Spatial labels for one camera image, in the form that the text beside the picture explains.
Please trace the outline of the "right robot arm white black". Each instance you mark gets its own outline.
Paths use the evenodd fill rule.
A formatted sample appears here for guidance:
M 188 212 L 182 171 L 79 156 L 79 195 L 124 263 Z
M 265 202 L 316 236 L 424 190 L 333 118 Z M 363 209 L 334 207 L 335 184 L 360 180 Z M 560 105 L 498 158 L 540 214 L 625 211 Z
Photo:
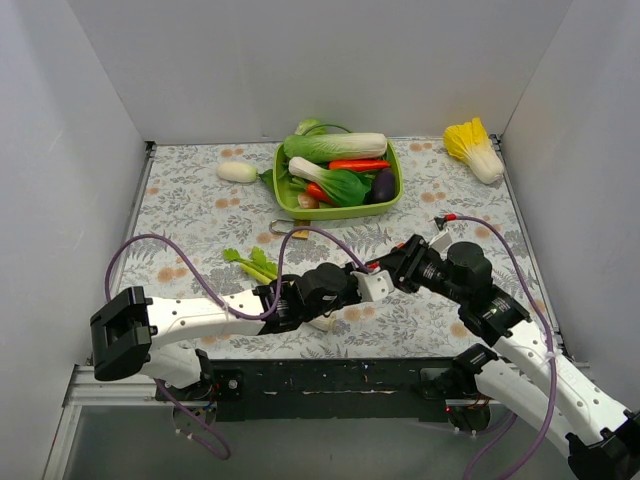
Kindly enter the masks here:
M 397 289 L 426 288 L 458 304 L 482 342 L 455 357 L 454 389 L 499 401 L 565 456 L 578 479 L 631 479 L 639 472 L 639 415 L 596 386 L 556 347 L 553 333 L 493 281 L 480 246 L 441 251 L 414 235 L 368 262 Z

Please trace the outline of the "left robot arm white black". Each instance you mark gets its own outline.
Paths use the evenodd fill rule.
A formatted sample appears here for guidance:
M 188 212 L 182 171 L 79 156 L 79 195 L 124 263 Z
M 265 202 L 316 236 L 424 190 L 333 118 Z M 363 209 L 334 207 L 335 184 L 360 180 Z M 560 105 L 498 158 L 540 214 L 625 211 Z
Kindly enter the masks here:
M 361 299 L 358 270 L 322 263 L 254 289 L 211 298 L 148 297 L 129 287 L 91 317 L 94 377 L 110 382 L 143 374 L 193 400 L 213 386 L 204 356 L 185 342 L 208 336 L 259 336 L 297 329 Z

